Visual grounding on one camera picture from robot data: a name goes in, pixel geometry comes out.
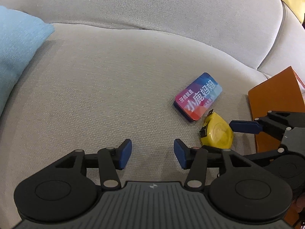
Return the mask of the light blue cushion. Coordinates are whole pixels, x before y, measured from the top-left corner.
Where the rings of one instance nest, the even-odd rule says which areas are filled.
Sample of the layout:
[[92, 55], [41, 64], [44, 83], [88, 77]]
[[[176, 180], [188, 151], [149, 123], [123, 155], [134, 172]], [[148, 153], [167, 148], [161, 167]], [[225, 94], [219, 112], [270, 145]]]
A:
[[22, 72], [54, 31], [38, 17], [1, 6], [1, 111]]

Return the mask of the yellow tape measure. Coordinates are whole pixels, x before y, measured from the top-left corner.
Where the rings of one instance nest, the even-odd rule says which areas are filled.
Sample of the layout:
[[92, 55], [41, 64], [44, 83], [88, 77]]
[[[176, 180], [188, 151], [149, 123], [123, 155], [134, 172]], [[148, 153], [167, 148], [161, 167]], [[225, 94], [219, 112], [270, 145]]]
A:
[[201, 144], [218, 149], [230, 149], [233, 138], [234, 134], [229, 124], [216, 112], [210, 110], [200, 130]]

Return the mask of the colourful floss tin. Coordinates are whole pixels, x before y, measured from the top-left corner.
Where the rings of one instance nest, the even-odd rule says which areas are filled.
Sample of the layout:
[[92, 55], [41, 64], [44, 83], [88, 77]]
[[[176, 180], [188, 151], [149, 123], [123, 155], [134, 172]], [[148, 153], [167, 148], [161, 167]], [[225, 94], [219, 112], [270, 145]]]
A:
[[222, 93], [220, 84], [207, 72], [176, 95], [174, 106], [190, 122], [198, 121]]

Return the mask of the beige sofa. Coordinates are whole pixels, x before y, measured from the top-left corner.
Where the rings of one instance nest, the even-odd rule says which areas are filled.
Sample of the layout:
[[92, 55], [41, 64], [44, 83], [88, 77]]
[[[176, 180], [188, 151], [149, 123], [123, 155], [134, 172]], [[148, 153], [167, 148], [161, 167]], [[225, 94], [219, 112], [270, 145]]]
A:
[[1, 228], [20, 221], [17, 185], [83, 149], [132, 140], [121, 181], [184, 181], [176, 138], [198, 146], [201, 122], [173, 106], [202, 73], [212, 108], [250, 120], [248, 91], [287, 67], [304, 77], [304, 29], [281, 0], [1, 0], [54, 33], [37, 50], [1, 116]]

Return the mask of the orange cardboard box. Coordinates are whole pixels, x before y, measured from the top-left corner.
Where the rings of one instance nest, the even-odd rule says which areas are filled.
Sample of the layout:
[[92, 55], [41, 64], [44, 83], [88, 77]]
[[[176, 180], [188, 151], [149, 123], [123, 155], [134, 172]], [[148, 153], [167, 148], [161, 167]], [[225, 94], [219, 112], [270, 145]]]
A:
[[268, 111], [304, 112], [304, 82], [290, 66], [248, 91], [252, 118]]

